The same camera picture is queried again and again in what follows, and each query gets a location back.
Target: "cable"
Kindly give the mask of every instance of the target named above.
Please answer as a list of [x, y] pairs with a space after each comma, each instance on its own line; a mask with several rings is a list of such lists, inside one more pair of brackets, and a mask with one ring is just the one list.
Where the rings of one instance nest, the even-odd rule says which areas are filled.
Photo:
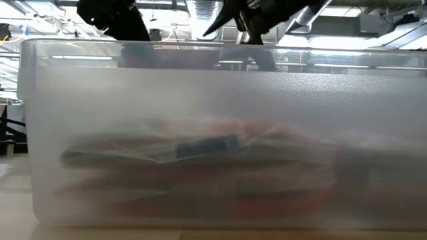
[[27, 126], [25, 123], [22, 123], [20, 121], [15, 121], [15, 120], [12, 120], [12, 119], [5, 119], [5, 118], [0, 117], [0, 122], [2, 122], [2, 121], [5, 121], [7, 123], [16, 124], [16, 125], [19, 125], [19, 126], [22, 126], [22, 127], [26, 127]]
[[347, 15], [347, 13], [349, 13], [353, 8], [355, 8], [355, 7], [357, 7], [357, 8], [359, 8], [359, 10], [360, 10], [360, 13], [363, 13], [363, 9], [361, 8], [361, 7], [359, 7], [359, 6], [352, 6], [351, 8], [349, 8], [347, 11], [346, 11], [346, 13], [344, 14], [344, 15], [342, 15], [343, 17], [345, 17], [346, 15]]
[[[21, 36], [20, 37], [18, 37], [17, 39], [15, 39], [15, 40], [12, 40], [12, 41], [7, 41], [8, 43], [14, 43], [14, 42], [16, 42], [16, 41], [19, 41], [19, 40], [21, 40], [22, 38], [24, 38], [24, 36], [25, 36], [25, 31], [27, 30], [27, 27], [24, 27], [24, 26], [22, 26], [22, 34], [21, 34]], [[6, 36], [1, 42], [0, 42], [0, 46], [2, 46], [2, 44], [4, 44], [4, 42], [6, 42], [6, 39], [8, 39], [8, 36]]]
[[165, 39], [161, 40], [160, 42], [164, 42], [164, 41], [169, 40], [169, 38], [171, 38], [171, 36], [172, 36], [172, 34], [173, 34], [174, 31], [175, 31], [175, 29], [174, 30], [170, 30], [169, 36], [167, 36]]
[[383, 15], [381, 15], [381, 18], [382, 18], [382, 20], [384, 20], [386, 23], [388, 23], [388, 24], [390, 24], [390, 25], [394, 25], [394, 23], [391, 23], [391, 22], [387, 21], [387, 19], [386, 19]]

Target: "wooden table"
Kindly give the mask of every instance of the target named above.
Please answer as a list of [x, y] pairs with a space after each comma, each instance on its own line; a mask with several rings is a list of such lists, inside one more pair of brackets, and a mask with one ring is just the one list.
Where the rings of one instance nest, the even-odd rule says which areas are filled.
[[0, 159], [0, 240], [427, 239], [423, 232], [66, 229], [38, 224], [26, 155]]

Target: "translucent plastic container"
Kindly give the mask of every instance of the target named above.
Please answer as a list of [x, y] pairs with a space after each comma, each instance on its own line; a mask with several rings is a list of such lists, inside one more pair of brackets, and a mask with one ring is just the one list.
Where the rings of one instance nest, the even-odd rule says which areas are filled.
[[425, 54], [47, 39], [21, 52], [43, 223], [427, 229]]

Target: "ceiling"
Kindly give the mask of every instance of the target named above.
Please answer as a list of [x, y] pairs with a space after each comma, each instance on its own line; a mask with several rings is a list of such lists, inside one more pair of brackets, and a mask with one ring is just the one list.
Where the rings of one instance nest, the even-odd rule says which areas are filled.
[[[171, 1], [137, 0], [147, 28], [161, 29], [163, 41], [187, 41], [191, 39], [191, 22], [186, 11], [156, 9], [171, 5]], [[16, 98], [14, 90], [17, 84], [19, 67], [19, 46], [26, 39], [66, 38], [66, 39], [111, 39], [102, 31], [86, 24], [76, 13], [75, 0], [0, 0], [0, 23], [10, 24], [13, 38], [0, 43], [0, 84], [3, 89], [0, 97]], [[323, 13], [323, 16], [356, 17], [361, 11], [393, 11], [419, 5], [420, 0], [335, 0]], [[182, 0], [177, 0], [178, 8], [185, 9]], [[263, 36], [267, 44], [276, 44], [277, 29], [273, 28]], [[236, 25], [230, 21], [221, 29], [220, 41], [234, 42], [238, 36]]]

